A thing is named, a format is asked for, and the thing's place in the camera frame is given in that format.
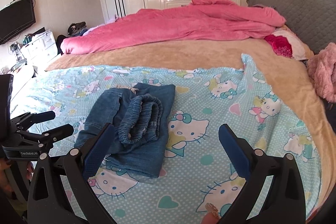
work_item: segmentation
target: drawer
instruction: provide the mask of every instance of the drawer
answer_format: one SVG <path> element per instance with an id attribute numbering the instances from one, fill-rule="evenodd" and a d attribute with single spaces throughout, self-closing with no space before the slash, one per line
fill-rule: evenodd
<path id="1" fill-rule="evenodd" d="M 51 45 L 55 44 L 55 38 L 52 32 L 47 33 L 40 38 L 44 48 L 49 48 Z"/>
<path id="2" fill-rule="evenodd" d="M 49 48 L 43 51 L 44 60 L 48 63 L 51 59 L 57 56 L 56 44 L 51 45 Z"/>
<path id="3" fill-rule="evenodd" d="M 47 63 L 55 56 L 57 56 L 57 51 L 58 50 L 56 44 L 53 44 L 49 48 L 45 49 L 38 56 L 34 57 L 31 62 L 34 66 L 37 66 L 39 70 L 41 68 L 44 69 Z"/>
<path id="4" fill-rule="evenodd" d="M 35 56 L 37 56 L 38 54 L 40 54 L 43 50 L 42 48 L 42 45 L 41 45 L 41 42 L 40 40 L 37 40 L 31 44 L 29 44 L 27 47 L 26 47 L 30 57 L 26 57 L 26 58 L 29 58 L 29 59 L 33 59 Z"/>

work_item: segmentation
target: white dresser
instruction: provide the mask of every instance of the white dresser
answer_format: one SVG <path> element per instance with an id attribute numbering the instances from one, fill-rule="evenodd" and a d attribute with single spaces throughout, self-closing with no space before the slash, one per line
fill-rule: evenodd
<path id="1" fill-rule="evenodd" d="M 24 58 L 39 71 L 48 66 L 48 63 L 57 56 L 57 51 L 52 30 L 35 36 L 31 42 L 21 48 Z"/>

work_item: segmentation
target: television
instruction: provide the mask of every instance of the television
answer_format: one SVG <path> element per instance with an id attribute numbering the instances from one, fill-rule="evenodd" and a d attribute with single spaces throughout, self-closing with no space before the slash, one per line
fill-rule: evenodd
<path id="1" fill-rule="evenodd" d="M 19 0 L 0 10 L 0 45 L 28 29 L 35 22 L 35 0 Z"/>

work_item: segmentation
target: blue gripper pad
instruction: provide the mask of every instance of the blue gripper pad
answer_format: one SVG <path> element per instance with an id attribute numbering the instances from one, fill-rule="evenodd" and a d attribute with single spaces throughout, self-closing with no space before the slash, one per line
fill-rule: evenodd
<path id="1" fill-rule="evenodd" d="M 114 126 L 112 124 L 108 124 L 102 130 L 104 131 L 101 134 L 98 134 L 98 139 L 95 140 L 95 144 L 83 161 L 82 177 L 85 181 L 97 174 L 101 162 L 106 156 L 111 142 L 113 141 L 113 136 L 115 135 Z"/>
<path id="2" fill-rule="evenodd" d="M 248 158 L 248 153 L 244 153 L 244 150 L 253 152 L 252 147 L 246 140 L 238 138 L 227 124 L 220 126 L 218 137 L 237 174 L 248 181 L 251 176 L 252 159 Z"/>

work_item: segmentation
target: hello kitty print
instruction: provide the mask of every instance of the hello kitty print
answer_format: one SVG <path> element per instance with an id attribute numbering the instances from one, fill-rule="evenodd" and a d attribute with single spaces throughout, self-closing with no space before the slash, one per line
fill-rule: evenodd
<path id="1" fill-rule="evenodd" d="M 12 116 L 54 111 L 54 120 L 29 130 L 42 133 L 71 124 L 73 135 L 55 143 L 50 151 L 50 156 L 65 155 L 73 148 L 92 106 L 105 90 L 133 90 L 137 83 L 174 84 L 175 101 L 167 119 L 168 135 L 164 136 L 166 147 L 158 151 L 165 155 L 159 177 L 150 179 L 115 168 L 105 157 L 97 174 L 88 180 L 92 192 L 117 223 L 162 223 L 163 219 L 167 223 L 200 223 L 207 203 L 216 206 L 218 216 L 223 216 L 245 184 L 218 140 L 223 123 L 268 155 L 293 154 L 309 216 L 320 190 L 319 151 L 304 122 L 267 83 L 253 59 L 242 55 L 241 61 L 241 68 L 85 66 L 54 70 L 32 79 L 35 84 L 25 89 L 24 104 Z M 68 182 L 63 183 L 72 208 L 80 216 Z M 251 215 L 259 212 L 265 197 L 263 190 Z"/>

